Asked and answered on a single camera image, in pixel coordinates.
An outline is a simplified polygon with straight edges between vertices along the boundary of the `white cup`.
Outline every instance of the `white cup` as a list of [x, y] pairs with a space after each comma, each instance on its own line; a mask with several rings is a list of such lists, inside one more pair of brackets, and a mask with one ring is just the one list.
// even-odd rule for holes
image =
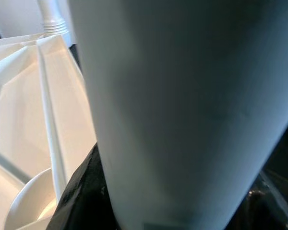
[[121, 228], [224, 229], [288, 124], [288, 1], [70, 5]]

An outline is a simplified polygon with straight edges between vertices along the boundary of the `white bowl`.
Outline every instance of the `white bowl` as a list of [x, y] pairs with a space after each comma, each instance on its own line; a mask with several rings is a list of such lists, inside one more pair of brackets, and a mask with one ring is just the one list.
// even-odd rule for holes
[[5, 230], [15, 230], [52, 216], [56, 208], [51, 169], [32, 178], [14, 199], [5, 220]]

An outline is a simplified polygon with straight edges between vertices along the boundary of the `white plastic part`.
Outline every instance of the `white plastic part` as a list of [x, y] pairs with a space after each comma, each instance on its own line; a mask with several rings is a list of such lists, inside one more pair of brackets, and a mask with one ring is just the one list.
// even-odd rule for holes
[[52, 216], [56, 207], [51, 169], [30, 180], [14, 199], [6, 217], [5, 230], [15, 230]]
[[17, 193], [24, 184], [0, 166], [0, 230]]
[[17, 230], [45, 230], [49, 224], [51, 217], [39, 219], [33, 223], [23, 226]]
[[[51, 215], [56, 199], [95, 143], [84, 80], [63, 36], [0, 40], [0, 229], [23, 184], [50, 165], [54, 180], [41, 186], [40, 175], [28, 183], [11, 207], [7, 226], [20, 220], [17, 226], [22, 227]], [[36, 186], [40, 192], [32, 192]], [[50, 190], [51, 196], [43, 198]], [[32, 202], [36, 207], [28, 204], [33, 194], [41, 202]]]
[[38, 0], [43, 16], [44, 31], [47, 35], [64, 34], [64, 41], [68, 47], [72, 45], [71, 36], [63, 19], [57, 0]]

